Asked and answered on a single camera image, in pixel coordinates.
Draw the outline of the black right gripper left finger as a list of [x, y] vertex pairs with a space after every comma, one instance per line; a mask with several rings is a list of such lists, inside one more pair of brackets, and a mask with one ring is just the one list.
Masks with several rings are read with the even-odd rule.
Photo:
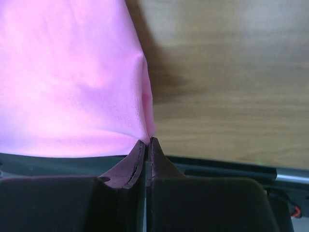
[[3, 232], [144, 231], [144, 158], [39, 158], [1, 154]]

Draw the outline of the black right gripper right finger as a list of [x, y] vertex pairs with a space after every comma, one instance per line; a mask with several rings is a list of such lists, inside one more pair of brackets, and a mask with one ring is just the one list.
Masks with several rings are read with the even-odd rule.
[[163, 153], [158, 139], [148, 148], [147, 231], [291, 232], [286, 203], [269, 198], [249, 178], [193, 179]]

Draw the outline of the light pink t shirt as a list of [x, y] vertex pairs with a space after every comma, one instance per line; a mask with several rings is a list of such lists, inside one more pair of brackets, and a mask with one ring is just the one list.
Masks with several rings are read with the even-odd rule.
[[154, 134], [147, 61], [125, 1], [1, 1], [1, 153], [127, 155]]

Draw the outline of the aluminium frame rail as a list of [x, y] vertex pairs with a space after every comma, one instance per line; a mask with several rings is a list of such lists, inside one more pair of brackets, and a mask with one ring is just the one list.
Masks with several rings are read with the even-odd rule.
[[305, 184], [305, 185], [309, 184], [308, 170], [277, 168], [276, 172], [277, 172], [276, 181]]

